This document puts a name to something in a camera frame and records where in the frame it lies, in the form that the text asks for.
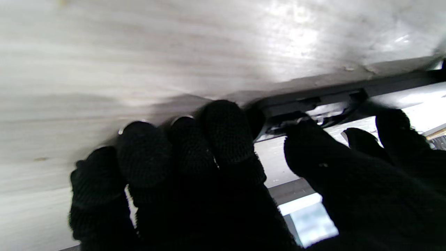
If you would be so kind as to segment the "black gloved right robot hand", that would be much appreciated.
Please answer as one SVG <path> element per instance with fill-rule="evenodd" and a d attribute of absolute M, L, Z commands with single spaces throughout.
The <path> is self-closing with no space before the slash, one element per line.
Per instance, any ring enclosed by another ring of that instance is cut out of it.
<path fill-rule="evenodd" d="M 322 196 L 338 229 L 307 248 L 264 182 L 245 113 L 228 100 L 168 134 L 128 124 L 70 175 L 69 225 L 82 251 L 444 251 L 445 196 L 336 141 L 309 116 L 286 129 L 290 170 Z"/>

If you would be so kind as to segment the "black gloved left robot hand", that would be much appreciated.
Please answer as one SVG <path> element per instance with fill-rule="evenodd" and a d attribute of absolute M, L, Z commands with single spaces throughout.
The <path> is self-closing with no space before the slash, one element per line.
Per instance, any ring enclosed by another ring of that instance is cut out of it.
<path fill-rule="evenodd" d="M 445 196 L 445 151 L 432 149 L 400 109 L 381 111 L 375 124 L 377 138 L 359 128 L 348 128 L 342 135 L 351 149 L 382 159 Z"/>

